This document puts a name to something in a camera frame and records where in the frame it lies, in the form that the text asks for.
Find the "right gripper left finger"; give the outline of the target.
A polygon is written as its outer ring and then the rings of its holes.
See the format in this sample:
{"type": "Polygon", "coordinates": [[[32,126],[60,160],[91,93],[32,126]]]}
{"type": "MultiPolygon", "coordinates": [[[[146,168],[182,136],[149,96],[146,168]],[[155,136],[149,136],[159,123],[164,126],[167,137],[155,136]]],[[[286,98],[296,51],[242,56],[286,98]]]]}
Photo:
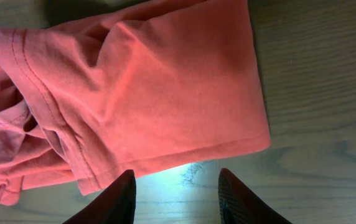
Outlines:
{"type": "Polygon", "coordinates": [[[135,208],[136,179],[133,170],[126,170],[63,224],[133,224],[135,208]]]}

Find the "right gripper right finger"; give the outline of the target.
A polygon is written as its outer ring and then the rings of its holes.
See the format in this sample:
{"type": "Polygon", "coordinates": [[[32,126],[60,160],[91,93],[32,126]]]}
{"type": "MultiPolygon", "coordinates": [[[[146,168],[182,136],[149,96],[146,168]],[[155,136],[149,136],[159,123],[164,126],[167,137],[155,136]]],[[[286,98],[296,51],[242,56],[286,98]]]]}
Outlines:
{"type": "Polygon", "coordinates": [[[227,168],[218,177],[218,199],[222,224],[292,224],[227,168]]]}

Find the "red soccer t-shirt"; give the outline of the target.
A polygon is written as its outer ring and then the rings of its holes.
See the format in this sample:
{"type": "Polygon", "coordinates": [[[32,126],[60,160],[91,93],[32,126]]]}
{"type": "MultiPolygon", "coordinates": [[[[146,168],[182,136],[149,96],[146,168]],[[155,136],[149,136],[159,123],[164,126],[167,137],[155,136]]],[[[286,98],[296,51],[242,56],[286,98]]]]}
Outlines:
{"type": "Polygon", "coordinates": [[[83,195],[271,143],[245,0],[148,1],[48,29],[0,27],[0,204],[83,195]]]}

